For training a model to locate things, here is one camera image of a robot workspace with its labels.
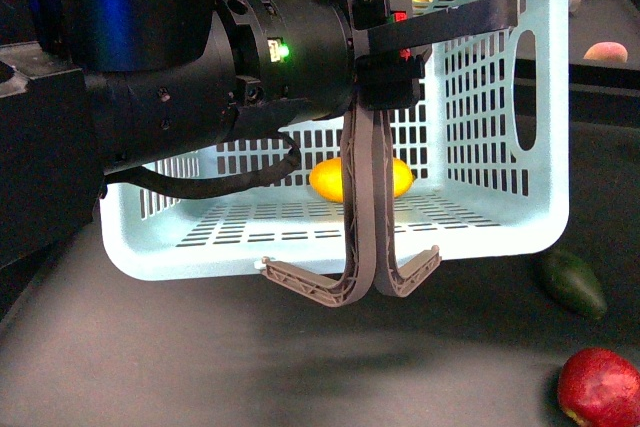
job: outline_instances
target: black table surface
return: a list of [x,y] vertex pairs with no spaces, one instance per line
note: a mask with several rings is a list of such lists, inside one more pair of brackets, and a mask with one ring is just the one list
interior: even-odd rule
[[575,124],[559,245],[592,262],[602,322],[559,308],[529,256],[447,261],[407,299],[331,310],[259,276],[145,283],[84,229],[5,319],[0,425],[567,426],[563,362],[640,365],[640,133]]

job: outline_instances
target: red component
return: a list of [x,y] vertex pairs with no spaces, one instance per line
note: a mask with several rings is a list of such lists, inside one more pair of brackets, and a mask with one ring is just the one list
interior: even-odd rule
[[[406,12],[394,12],[393,13],[393,21],[394,22],[402,22],[403,20],[407,20],[409,17]],[[402,49],[400,51],[400,58],[404,60],[409,60],[411,58],[411,50]]]
[[571,356],[560,373],[558,403],[584,427],[640,425],[640,372],[602,348]]

